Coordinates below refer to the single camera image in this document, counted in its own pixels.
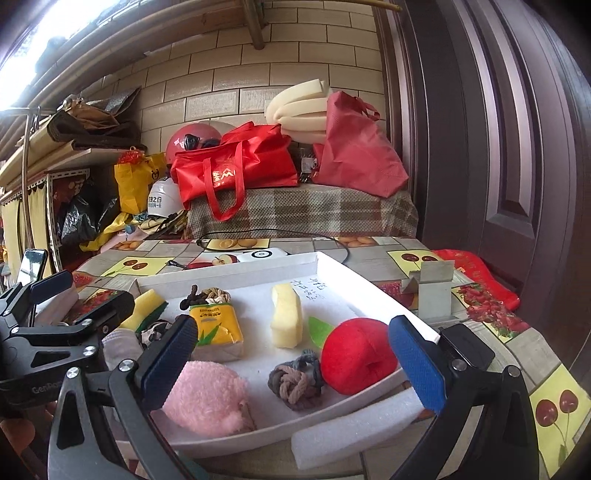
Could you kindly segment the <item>left hand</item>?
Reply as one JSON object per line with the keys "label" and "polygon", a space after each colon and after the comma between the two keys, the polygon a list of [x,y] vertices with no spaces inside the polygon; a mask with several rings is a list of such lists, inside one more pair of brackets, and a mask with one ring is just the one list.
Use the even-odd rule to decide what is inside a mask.
{"label": "left hand", "polygon": [[1,417],[1,430],[19,458],[35,439],[36,428],[51,429],[57,402],[18,411],[17,416]]}

